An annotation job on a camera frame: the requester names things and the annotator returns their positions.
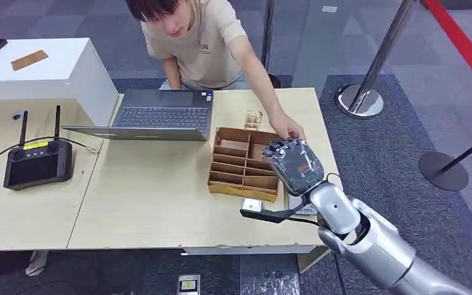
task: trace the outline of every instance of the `stanchion base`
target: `stanchion base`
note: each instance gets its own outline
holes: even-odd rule
[[[455,158],[442,152],[427,152],[419,159],[422,175],[434,186],[451,192],[458,192],[468,185],[469,175],[464,166],[458,163],[446,172],[441,169]]]
[[[369,119],[374,117],[382,111],[384,102],[381,95],[373,89],[370,90],[363,105],[359,107],[357,112],[351,112],[348,110],[357,94],[357,91],[359,91],[359,87],[360,85],[356,84],[339,89],[336,95],[337,107],[345,114],[354,118]]]

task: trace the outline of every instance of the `laptop keyboard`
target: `laptop keyboard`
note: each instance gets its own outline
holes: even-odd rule
[[[122,112],[120,127],[207,128],[204,108],[122,108]]]

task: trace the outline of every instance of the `laptop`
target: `laptop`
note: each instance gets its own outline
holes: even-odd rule
[[[128,89],[111,127],[62,126],[109,140],[208,141],[212,90]]]

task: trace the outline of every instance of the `chrome pole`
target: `chrome pole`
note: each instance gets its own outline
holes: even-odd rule
[[[275,0],[266,0],[265,24],[263,27],[263,42],[261,44],[261,63],[269,71],[270,43],[272,42],[272,18]]]
[[[361,85],[348,85],[337,92],[337,107],[345,114],[356,118],[368,119],[382,111],[384,106],[383,99],[372,87],[390,53],[393,42],[411,11],[414,1],[403,0],[401,3]]]

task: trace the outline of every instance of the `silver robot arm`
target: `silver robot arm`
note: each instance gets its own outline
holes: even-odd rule
[[[401,295],[472,294],[419,259],[392,223],[362,201],[350,200],[334,184],[317,185],[308,199],[323,219],[318,230],[321,241],[380,289]],[[346,244],[342,238],[357,228],[357,239]]]

